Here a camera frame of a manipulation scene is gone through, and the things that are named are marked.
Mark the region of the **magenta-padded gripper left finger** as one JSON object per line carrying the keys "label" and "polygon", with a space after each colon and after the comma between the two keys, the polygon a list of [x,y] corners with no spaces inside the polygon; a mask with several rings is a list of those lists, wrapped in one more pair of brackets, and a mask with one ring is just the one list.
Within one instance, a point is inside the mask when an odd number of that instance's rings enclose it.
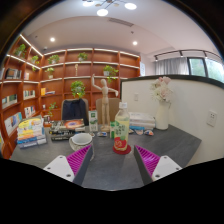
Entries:
{"label": "magenta-padded gripper left finger", "polygon": [[93,147],[87,145],[69,156],[57,156],[44,170],[81,186],[92,156]]}

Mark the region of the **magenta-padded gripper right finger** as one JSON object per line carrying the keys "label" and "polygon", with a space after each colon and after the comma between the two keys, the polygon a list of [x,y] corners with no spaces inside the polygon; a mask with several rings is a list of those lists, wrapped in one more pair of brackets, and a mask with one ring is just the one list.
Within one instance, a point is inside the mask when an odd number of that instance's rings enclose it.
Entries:
{"label": "magenta-padded gripper right finger", "polygon": [[181,170],[169,156],[158,156],[138,145],[134,146],[134,156],[145,185]]}

